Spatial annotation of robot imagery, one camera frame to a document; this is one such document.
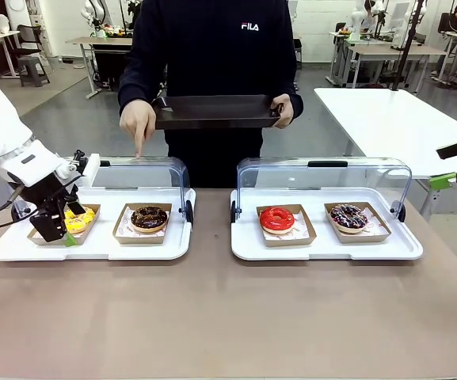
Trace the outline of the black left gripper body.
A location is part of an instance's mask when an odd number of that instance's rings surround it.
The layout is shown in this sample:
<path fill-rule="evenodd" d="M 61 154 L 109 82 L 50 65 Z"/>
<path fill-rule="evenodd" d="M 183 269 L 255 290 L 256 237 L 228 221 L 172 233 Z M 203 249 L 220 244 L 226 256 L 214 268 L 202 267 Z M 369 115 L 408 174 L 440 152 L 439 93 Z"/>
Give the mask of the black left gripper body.
<path fill-rule="evenodd" d="M 47 175 L 44 179 L 39 180 L 34 185 L 21 185 L 21 198 L 32 203 L 35 208 L 25 206 L 21 210 L 22 216 L 30 216 L 39 210 L 52 210 L 52 214 L 58 214 L 67 206 L 69 197 L 76 197 L 78 186 L 75 184 L 82 176 L 74 176 L 73 179 L 61 180 L 54 173 Z"/>

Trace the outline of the person's left hand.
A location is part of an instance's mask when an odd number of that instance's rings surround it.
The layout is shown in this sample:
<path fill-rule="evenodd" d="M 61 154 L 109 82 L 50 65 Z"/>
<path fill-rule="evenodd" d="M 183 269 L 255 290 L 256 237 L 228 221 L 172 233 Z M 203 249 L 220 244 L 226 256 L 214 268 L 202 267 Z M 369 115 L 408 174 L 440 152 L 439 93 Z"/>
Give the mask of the person's left hand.
<path fill-rule="evenodd" d="M 273 124 L 273 127 L 284 129 L 293 119 L 294 109 L 291 98 L 287 94 L 279 95 L 272 99 L 271 110 L 279 114 L 279 119 Z"/>

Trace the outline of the person's right hand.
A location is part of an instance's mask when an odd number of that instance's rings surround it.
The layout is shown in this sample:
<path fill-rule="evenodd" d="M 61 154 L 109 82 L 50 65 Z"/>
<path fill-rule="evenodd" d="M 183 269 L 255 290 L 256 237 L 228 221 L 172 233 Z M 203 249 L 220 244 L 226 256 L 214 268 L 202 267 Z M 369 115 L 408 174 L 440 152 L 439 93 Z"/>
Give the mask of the person's right hand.
<path fill-rule="evenodd" d="M 143 156 L 143 144 L 155 132 L 156 114 L 151 105 L 143 100 L 129 102 L 120 115 L 120 128 L 134 140 L 135 156 Z"/>

